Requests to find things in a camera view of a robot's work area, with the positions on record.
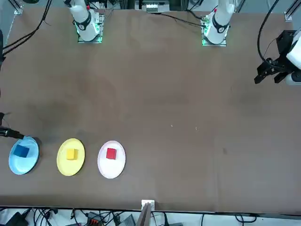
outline black cable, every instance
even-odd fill
[[[203,214],[203,216],[202,216],[202,220],[201,220],[201,226],[203,226],[203,220],[204,220],[204,216],[205,216],[205,214]]]
[[[73,217],[74,217],[74,220],[75,220],[75,223],[80,226],[80,224],[77,222],[77,219],[76,219],[76,216],[75,216],[75,209],[72,210],[72,213],[73,213]]]
[[[47,214],[48,214],[50,211],[51,211],[51,210],[48,210],[48,211],[45,213],[44,210],[41,211],[41,210],[39,209],[40,214],[42,214],[42,220],[41,220],[40,226],[42,226],[42,223],[43,223],[43,220],[44,220],[44,219],[46,219],[46,223],[48,223],[49,226],[51,225],[50,222],[48,221],[48,218],[47,218]]]
[[[277,5],[277,3],[279,2],[280,0],[276,0],[274,2],[274,4],[272,5],[272,7],[269,9],[268,13],[266,14],[261,26],[260,26],[260,29],[259,29],[259,32],[258,32],[258,38],[257,38],[257,50],[258,50],[258,54],[260,56],[260,58],[267,64],[269,65],[270,67],[274,68],[274,69],[277,69],[279,72],[283,72],[285,69],[283,67],[278,67],[278,66],[275,66],[273,64],[271,64],[270,62],[268,62],[264,57],[263,55],[261,54],[261,51],[260,51],[260,36],[261,36],[261,32],[262,32],[262,29],[263,29],[263,26],[265,25],[265,23],[267,22],[268,20],[268,17],[270,16],[271,12],[273,11],[273,9],[275,8],[275,6]]]
[[[118,217],[118,216],[119,216],[120,214],[122,214],[122,213],[124,213],[124,211],[121,212],[121,213],[116,214],[115,216]],[[104,226],[107,226],[113,219],[109,220]]]
[[[96,9],[99,9],[93,2],[89,2],[91,3],[94,7],[96,7]]]
[[[32,210],[32,208],[28,208],[27,210],[25,210],[25,211],[22,213],[22,217],[25,219],[31,210]]]
[[[14,49],[16,49],[17,47],[21,46],[23,43],[25,43],[26,41],[28,41],[35,34],[35,32],[40,28],[42,22],[46,19],[46,16],[47,16],[47,13],[49,11],[51,3],[52,3],[52,0],[48,0],[47,1],[43,17],[42,17],[39,25],[36,27],[36,29],[34,31],[32,31],[31,33],[29,33],[29,34],[27,34],[27,35],[19,38],[18,40],[14,41],[13,43],[9,44],[8,46],[5,46],[3,49],[8,48],[10,46],[13,46],[13,45],[17,44],[20,40],[25,39],[22,42],[18,43],[16,46],[14,46],[11,49],[9,49],[8,51],[4,52],[3,56],[5,56],[7,53],[10,53],[11,51],[13,51]]]
[[[218,5],[216,7],[214,7],[211,12],[213,12],[217,7],[218,7]]]
[[[15,10],[17,10],[17,8],[15,7],[15,5],[10,1],[10,0],[8,0],[9,2],[10,2],[10,4],[15,8]]]
[[[15,4],[21,9],[20,5],[18,4],[18,2],[16,0],[14,0]]]
[[[237,215],[235,215],[235,218],[242,225],[244,225],[244,223],[248,223],[248,224],[249,223],[254,223],[257,220],[257,216],[256,215],[252,216],[252,217],[254,217],[254,219],[253,220],[249,220],[249,221],[248,220],[244,220],[244,218],[243,218],[243,216],[241,214],[238,214],[238,215],[241,217],[241,220],[237,218]]]
[[[190,10],[192,10],[193,8],[195,8],[195,6],[196,6],[198,3],[199,3],[198,6],[202,5],[203,1],[204,1],[204,0],[198,0],[198,1],[190,8]]]
[[[157,226],[157,222],[156,222],[156,218],[155,218],[155,215],[154,215],[154,213],[153,213],[153,212],[151,212],[151,214],[152,214],[152,217],[154,218],[154,221],[155,221],[155,225]]]
[[[189,22],[189,21],[187,21],[187,20],[183,20],[183,19],[177,18],[177,17],[175,17],[175,16],[171,16],[171,15],[168,15],[168,14],[159,14],[159,15],[167,16],[167,17],[170,17],[170,18],[173,18],[173,19],[182,21],[182,22],[184,22],[184,23],[187,23],[187,24],[189,24],[189,25],[196,25],[197,27],[206,27],[205,25],[201,25],[201,24],[196,24],[196,23],[193,23],[193,22]]]
[[[192,12],[190,9],[188,9],[188,10],[186,10],[187,12],[189,12],[189,13],[191,13],[196,19],[199,19],[199,20],[201,20],[201,19],[203,19],[203,17],[202,16],[197,16],[194,12]]]
[[[83,210],[80,210],[80,212],[82,212],[86,217],[88,217],[88,214],[85,213]]]
[[[274,38],[274,39],[269,43],[269,45],[268,45],[268,47],[267,47],[267,50],[265,51],[263,57],[265,57],[265,55],[267,54],[267,51],[268,51],[268,49],[269,49],[269,46],[270,46],[270,45],[272,44],[272,42],[275,41],[276,39],[277,39],[277,38]]]
[[[48,5],[49,5],[49,0],[47,1],[46,7],[45,7],[45,10],[44,10],[44,13],[43,13],[42,20],[43,20],[44,17],[46,18],[45,14],[46,14],[46,12],[48,12],[48,11],[47,11]],[[25,35],[25,36],[19,38],[18,40],[14,41],[13,43],[11,43],[11,44],[9,44],[9,45],[3,47],[3,49],[6,49],[6,48],[8,48],[8,47],[11,47],[11,46],[17,44],[17,43],[18,43],[19,41],[21,41],[22,39],[24,39],[24,38],[30,36],[32,33],[34,33],[34,32],[39,28],[40,24],[37,26],[37,28],[36,28],[35,30],[33,30],[33,31],[30,32],[29,34],[27,34],[27,35]]]
[[[37,225],[37,222],[38,222],[40,216],[42,215],[41,211],[39,210],[40,214],[38,215],[37,220],[35,221],[35,214],[36,214],[37,210],[39,210],[39,209],[36,209],[35,212],[34,212],[34,214],[33,214],[33,223],[34,223],[34,226]]]

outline white plate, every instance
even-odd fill
[[[116,159],[107,159],[107,149],[116,149]],[[126,164],[126,152],[123,146],[117,141],[108,141],[98,153],[97,165],[100,173],[108,179],[118,177]]]

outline metal bracket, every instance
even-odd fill
[[[15,8],[15,11],[14,11],[15,15],[22,15],[24,3],[22,1],[18,2],[17,5],[14,5],[14,8]]]
[[[155,211],[155,200],[141,200],[141,209],[143,209],[147,203],[150,204],[151,211]]]
[[[284,18],[285,18],[285,21],[286,22],[292,22],[293,20],[292,20],[292,16],[287,16],[286,15],[286,12],[284,12]]]

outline cable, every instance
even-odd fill
[[[104,20],[103,20],[103,22],[105,22],[106,21],[106,19],[108,19],[108,17],[111,15],[111,13],[114,11],[114,8],[116,7],[116,5],[114,5],[112,8],[110,8],[110,13],[108,14],[108,16],[107,17],[105,17],[104,18]]]
[[[42,220],[41,220],[41,223],[40,223],[40,226],[42,226],[42,223],[43,223],[43,220],[44,219],[46,219],[46,223],[48,223],[48,225],[50,226],[51,224],[50,224],[50,222],[48,221],[48,218],[47,218],[47,214],[50,212],[51,210],[48,210],[46,213],[45,213],[45,210],[40,210],[39,209],[39,212],[40,212],[40,214],[42,214]]]
[[[15,44],[17,44],[19,41],[21,41],[22,39],[25,39],[23,40],[22,42],[18,43],[16,46],[12,47],[11,49],[7,50],[6,52],[3,53],[3,56],[5,56],[7,53],[10,53],[11,51],[13,51],[14,49],[16,49],[17,47],[21,46],[23,43],[27,42],[34,34],[35,32],[40,28],[42,22],[46,19],[46,16],[47,16],[47,13],[49,11],[49,8],[50,8],[50,5],[52,3],[52,0],[48,0],[47,1],[47,4],[46,4],[46,7],[45,7],[45,11],[44,11],[44,14],[43,14],[43,17],[41,19],[41,21],[39,22],[38,26],[36,27],[36,29],[34,31],[32,31],[31,33],[19,38],[18,40],[14,41],[13,43],[5,46],[3,49],[6,49],[8,47],[11,47]]]
[[[204,220],[204,216],[205,216],[205,214],[203,214],[203,216],[202,216],[202,220],[201,220],[201,226],[203,226],[203,220]]]
[[[18,11],[17,8],[15,7],[15,5],[14,5],[10,0],[8,0],[8,1],[9,1],[10,4],[15,8],[15,10]]]
[[[269,65],[270,67],[274,68],[274,69],[277,69],[279,72],[283,72],[285,69],[283,67],[278,67],[278,66],[275,66],[275,65],[272,65],[270,62],[268,62],[261,54],[261,51],[260,51],[260,36],[261,36],[261,32],[262,32],[262,29],[263,29],[263,26],[265,25],[265,23],[267,22],[268,20],[268,17],[269,15],[271,14],[271,12],[273,11],[273,9],[275,8],[275,6],[277,5],[277,3],[279,2],[280,0],[276,0],[274,2],[274,4],[272,5],[272,7],[269,9],[268,13],[266,14],[261,26],[260,26],[260,29],[259,29],[259,32],[258,32],[258,38],[257,38],[257,50],[258,50],[258,54],[260,56],[260,58],[267,64]]]
[[[18,4],[18,2],[17,2],[16,0],[14,0],[14,2],[15,2],[15,4],[16,4],[19,8],[21,8],[20,5]]]
[[[120,214],[122,214],[122,213],[124,213],[124,211],[121,212],[121,213],[116,214],[115,216],[118,217],[118,216],[119,216]],[[109,220],[104,226],[107,226],[113,219]]]
[[[90,1],[89,3],[96,7],[96,9],[99,9],[93,2]]]
[[[45,7],[45,11],[44,11],[44,13],[43,13],[43,17],[45,16],[46,9],[47,9],[47,7],[48,7],[48,3],[49,3],[49,0],[47,1],[47,5],[46,5],[46,7]],[[22,39],[24,39],[24,38],[30,36],[33,32],[35,32],[35,31],[38,29],[39,25],[37,26],[37,28],[36,28],[34,31],[32,31],[31,33],[29,33],[29,34],[27,34],[27,35],[25,35],[25,36],[23,36],[23,37],[21,37],[21,38],[19,38],[18,40],[14,41],[13,43],[11,43],[11,44],[9,44],[9,45],[3,47],[3,49],[6,49],[6,48],[8,48],[8,47],[11,47],[11,46],[15,45],[16,43],[18,43],[19,41],[21,41]]]
[[[80,226],[80,224],[77,222],[77,219],[76,219],[76,216],[75,216],[75,209],[72,210],[72,213],[73,213],[73,217],[74,217],[74,220],[75,220],[75,223]]]
[[[201,24],[196,24],[196,23],[193,23],[193,22],[189,22],[189,21],[187,21],[187,20],[183,20],[183,19],[177,18],[177,17],[175,17],[175,16],[171,16],[171,15],[168,15],[168,14],[159,14],[159,15],[167,16],[167,17],[170,17],[170,18],[173,18],[173,19],[182,21],[182,22],[184,22],[184,23],[187,23],[187,24],[189,24],[189,25],[196,25],[197,27],[205,27],[205,25],[201,25]]]
[[[85,213],[83,210],[80,210],[80,212],[82,212],[86,217],[88,217],[88,214]]]
[[[217,7],[218,7],[218,5],[216,7],[214,7],[211,12],[213,12]]]
[[[253,215],[253,216],[251,216],[251,214],[250,214],[250,217],[254,217],[254,219],[253,220],[244,220],[244,218],[243,218],[243,216],[239,213],[238,214],[240,217],[241,217],[241,220],[240,219],[238,219],[237,218],[237,215],[234,215],[235,216],[235,218],[236,218],[236,220],[239,222],[239,223],[241,223],[242,225],[244,225],[244,223],[254,223],[256,220],[257,220],[257,216],[256,215]]]
[[[155,221],[155,225],[157,226],[157,222],[156,222],[156,218],[155,218],[155,215],[154,215],[154,213],[153,213],[153,212],[151,212],[151,214],[152,214],[152,217],[154,218],[154,221]]]
[[[265,55],[267,54],[267,51],[268,51],[268,49],[269,49],[269,46],[270,46],[270,45],[272,44],[272,42],[275,41],[276,39],[277,39],[277,38],[274,38],[274,39],[269,43],[269,45],[268,45],[268,47],[267,47],[267,50],[265,51],[263,57],[265,57]]]
[[[40,216],[42,215],[41,211],[39,210],[40,214],[38,215],[38,218],[37,218],[37,220],[35,220],[35,216],[36,216],[36,212],[37,212],[37,210],[39,210],[39,209],[36,209],[36,210],[35,210],[35,212],[34,212],[34,214],[33,214],[33,223],[34,223],[34,226],[36,226],[36,225],[37,225],[37,222],[38,222],[38,220],[39,220]]]
[[[197,16],[194,12],[192,12],[190,9],[186,10],[187,12],[191,13],[196,19],[203,19],[203,16]]]
[[[204,1],[204,0],[198,0],[198,1],[190,8],[190,10],[192,10],[193,8],[195,8],[195,6],[196,6],[198,3],[199,3],[198,6],[202,5],[203,1]]]

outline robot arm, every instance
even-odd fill
[[[260,83],[268,75],[277,74],[274,77],[275,83],[285,79],[288,85],[301,85],[301,29],[283,31],[276,41],[280,56],[276,60],[267,58],[269,64],[263,62],[257,68],[255,84]]]
[[[292,47],[286,58],[298,68],[298,70],[285,77],[286,83],[288,85],[301,85],[301,29],[296,31]]]
[[[230,19],[235,6],[232,0],[219,0],[217,10],[209,15],[210,24],[204,36],[212,44],[220,44],[227,36]]]
[[[85,0],[64,0],[64,3],[70,9],[83,41],[92,41],[100,34],[99,14],[93,9],[87,9]]]

